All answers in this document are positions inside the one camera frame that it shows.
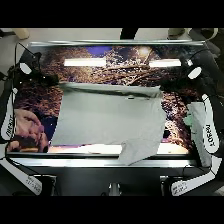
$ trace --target printed hand picture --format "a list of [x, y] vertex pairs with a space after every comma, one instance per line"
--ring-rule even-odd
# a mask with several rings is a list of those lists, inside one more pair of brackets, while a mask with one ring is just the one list
[[[46, 76], [57, 74], [60, 82], [96, 83], [110, 85], [154, 87], [164, 82], [178, 80], [180, 67], [161, 68], [150, 66], [160, 60], [166, 49], [153, 46], [61, 46], [43, 50], [40, 59], [41, 72]], [[106, 66], [65, 66], [66, 59], [105, 58]], [[16, 118], [15, 136], [8, 152], [58, 153], [86, 145], [51, 145], [63, 91], [59, 86], [44, 87], [38, 82], [25, 81], [17, 93], [14, 108]], [[172, 144], [177, 150], [171, 154], [186, 154], [192, 150], [190, 129], [184, 124], [187, 99], [197, 100], [196, 91], [183, 87], [163, 92], [162, 108], [166, 112], [166, 124], [161, 143]]]

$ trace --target fabric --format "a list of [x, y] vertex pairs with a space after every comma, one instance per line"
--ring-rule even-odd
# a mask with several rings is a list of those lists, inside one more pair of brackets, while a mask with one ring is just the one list
[[121, 144], [119, 160], [126, 165], [157, 153], [166, 121], [159, 87], [61, 87], [64, 95], [52, 145]]
[[203, 102], [192, 102], [187, 105], [188, 115], [184, 118], [191, 128], [191, 139], [195, 142], [203, 167], [211, 166], [211, 155], [205, 150], [203, 143], [203, 127], [205, 123], [205, 106]]

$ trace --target gray cloth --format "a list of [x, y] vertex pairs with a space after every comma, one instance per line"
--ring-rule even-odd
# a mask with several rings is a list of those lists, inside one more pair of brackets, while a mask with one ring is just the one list
[[195, 142], [201, 164], [203, 167], [211, 166], [211, 155], [205, 150], [203, 143], [203, 127], [206, 115], [204, 103], [192, 102], [187, 107], [189, 111], [187, 118], [184, 118], [184, 122], [191, 128], [191, 139]]
[[68, 83], [52, 145], [122, 145], [119, 160], [132, 164], [155, 155], [166, 114], [159, 87]]

